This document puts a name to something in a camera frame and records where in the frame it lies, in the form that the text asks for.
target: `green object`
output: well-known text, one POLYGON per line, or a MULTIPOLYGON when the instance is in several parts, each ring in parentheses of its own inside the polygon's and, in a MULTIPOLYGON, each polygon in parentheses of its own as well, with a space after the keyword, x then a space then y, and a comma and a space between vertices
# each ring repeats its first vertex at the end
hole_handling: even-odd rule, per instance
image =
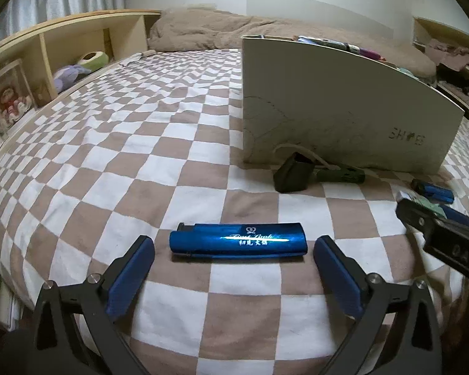
POLYGON ((85 69, 95 72, 105 67, 109 62, 109 57, 104 52, 96 51, 90 52, 80 58, 78 64, 83 66, 85 69))
POLYGON ((421 206, 424 206, 425 208, 428 208, 429 210, 434 211, 434 213, 436 213, 437 215, 443 218, 446 218, 446 214, 439 204, 431 203, 429 200, 427 200, 423 196, 410 196, 410 197, 411 197, 411 200, 414 201, 415 203, 418 203, 421 206))
POLYGON ((363 183, 365 172, 347 165, 338 165, 340 169, 316 169, 316 180, 319 182, 363 183))
POLYGON ((396 195, 396 201, 399 202, 401 201, 401 199, 411 200, 414 203, 417 203, 425 208, 428 208, 430 211, 432 211, 434 214, 438 215, 439 217, 446 218, 446 214, 444 210, 440 207, 440 205, 431 203, 424 196, 420 196, 419 194, 412 194, 412 193, 406 193, 404 191, 399 191, 398 194, 396 195))

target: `blue object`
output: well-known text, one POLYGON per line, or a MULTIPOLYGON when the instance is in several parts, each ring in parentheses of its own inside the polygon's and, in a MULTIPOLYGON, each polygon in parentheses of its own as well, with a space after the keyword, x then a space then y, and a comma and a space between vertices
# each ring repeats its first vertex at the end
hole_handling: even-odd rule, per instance
POLYGON ((448 220, 453 220, 453 221, 456 221, 457 223, 461 223, 469 227, 468 216, 466 216, 465 214, 459 213, 458 211, 453 210, 452 208, 449 208, 448 206, 445 206, 444 204, 442 204, 440 207, 443 209, 445 216, 448 220))
POLYGON ((199 258, 298 257, 308 252, 300 223, 179 224, 170 233, 173 253, 199 258))
POLYGON ((116 321, 127 312, 143 279, 148 275, 153 260, 153 240, 147 237, 108 291, 106 314, 111 320, 116 321))
POLYGON ((342 254, 342 252, 333 250, 327 240, 333 242, 328 235, 321 236, 315 241, 313 249, 313 257, 320 271, 321 279, 334 294, 344 314, 359 319, 364 311, 361 302, 361 289, 337 256, 337 253, 342 254))
POLYGON ((455 201, 454 194, 451 190, 427 183, 420 179, 411 181, 411 188, 421 196, 429 200, 437 200, 441 203, 452 204, 455 201))

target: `purple plush toy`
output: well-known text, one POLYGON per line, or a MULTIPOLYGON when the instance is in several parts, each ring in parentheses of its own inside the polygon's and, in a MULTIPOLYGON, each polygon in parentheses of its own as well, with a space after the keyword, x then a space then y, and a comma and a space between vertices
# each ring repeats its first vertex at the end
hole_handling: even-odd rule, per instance
POLYGON ((53 75, 54 77, 54 87, 58 93, 65 91, 73 86, 76 81, 81 79, 80 75, 86 75, 91 73, 90 70, 84 68, 80 65, 68 65, 61 67, 53 75))

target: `white cable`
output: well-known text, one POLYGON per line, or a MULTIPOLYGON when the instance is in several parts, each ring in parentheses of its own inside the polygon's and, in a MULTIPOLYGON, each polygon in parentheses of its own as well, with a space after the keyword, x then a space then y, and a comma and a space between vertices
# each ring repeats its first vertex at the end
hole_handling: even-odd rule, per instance
POLYGON ((280 145, 277 145, 277 146, 275 146, 275 148, 273 149, 273 156, 276 156, 276 151, 278 151, 278 149, 281 149, 281 148, 293 148, 293 149, 296 149, 298 153, 301 153, 302 155, 308 156, 308 158, 312 158, 312 159, 318 161, 319 163, 321 163, 321 164, 322 164, 324 167, 326 167, 327 169, 330 169, 330 170, 339 170, 339 169, 340 169, 340 166, 337 166, 337 165, 330 165, 330 164, 327 163, 321 156, 316 155, 316 154, 315 154, 313 151, 311 151, 310 149, 304 148, 303 146, 297 145, 297 144, 280 144, 280 145))

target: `framed picture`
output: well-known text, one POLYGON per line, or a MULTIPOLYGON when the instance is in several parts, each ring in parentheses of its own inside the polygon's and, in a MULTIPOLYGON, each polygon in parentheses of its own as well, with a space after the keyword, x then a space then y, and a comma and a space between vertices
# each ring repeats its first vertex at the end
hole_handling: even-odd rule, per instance
POLYGON ((8 136, 11 127, 32 108, 36 108, 34 97, 18 59, 0 69, 0 137, 8 136))

